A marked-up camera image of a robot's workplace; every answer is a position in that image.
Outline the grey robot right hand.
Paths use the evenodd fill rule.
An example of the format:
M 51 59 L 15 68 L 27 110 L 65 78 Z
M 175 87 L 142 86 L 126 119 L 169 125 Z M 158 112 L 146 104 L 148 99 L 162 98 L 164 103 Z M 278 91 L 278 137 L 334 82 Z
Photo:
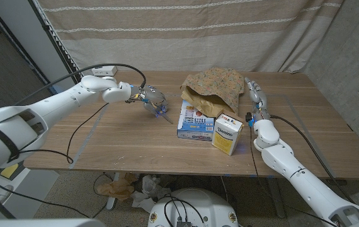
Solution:
M 255 81 L 251 81 L 248 77 L 244 78 L 246 86 L 249 89 L 250 99 L 252 101 L 253 111 L 255 121 L 259 120 L 269 120 L 270 114 L 267 109 L 267 98 L 265 93 L 262 91 L 259 84 Z

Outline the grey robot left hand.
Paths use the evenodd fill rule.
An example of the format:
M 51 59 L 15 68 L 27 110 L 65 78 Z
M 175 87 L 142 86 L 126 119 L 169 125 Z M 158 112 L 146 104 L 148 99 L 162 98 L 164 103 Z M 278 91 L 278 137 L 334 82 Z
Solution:
M 162 92 L 153 86 L 131 86 L 128 102 L 142 101 L 144 108 L 154 114 L 166 116 L 168 102 Z

